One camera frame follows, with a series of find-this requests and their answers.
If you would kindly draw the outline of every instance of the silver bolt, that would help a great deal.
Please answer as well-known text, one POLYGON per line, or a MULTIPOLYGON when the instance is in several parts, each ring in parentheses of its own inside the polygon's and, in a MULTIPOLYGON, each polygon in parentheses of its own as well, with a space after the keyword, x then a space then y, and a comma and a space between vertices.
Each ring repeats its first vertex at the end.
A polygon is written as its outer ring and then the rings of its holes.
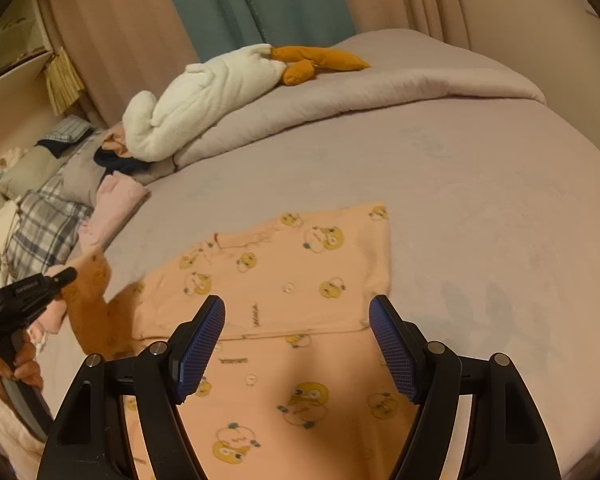
POLYGON ((164 351, 167 349, 167 343, 164 341, 157 341, 149 346, 149 352, 153 355, 164 354, 164 351))
POLYGON ((511 359, 504 354, 494 355, 493 360, 496 361, 500 366, 507 366, 511 362, 511 359))
POLYGON ((95 365, 99 365, 100 361, 102 361, 102 359, 98 354, 91 354, 84 360, 84 364, 89 368, 93 368, 95 365))
POLYGON ((427 349, 432 354, 443 354, 446 347, 439 341, 432 341, 431 343, 427 343, 427 349))

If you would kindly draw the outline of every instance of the mattress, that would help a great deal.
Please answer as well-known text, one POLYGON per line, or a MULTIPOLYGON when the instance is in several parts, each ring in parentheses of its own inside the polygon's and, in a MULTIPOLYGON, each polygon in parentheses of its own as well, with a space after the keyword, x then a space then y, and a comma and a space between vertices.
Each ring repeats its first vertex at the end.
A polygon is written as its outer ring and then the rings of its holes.
MULTIPOLYGON (((600 437, 600 152, 543 104, 446 98, 346 114, 151 184, 107 250, 107 291, 211 232, 285 210, 382 200, 390 299, 456 353, 507 353, 568 471, 600 437)), ((68 323, 41 355, 59 407, 83 355, 68 323)), ((470 400, 445 464, 457 473, 470 400)))

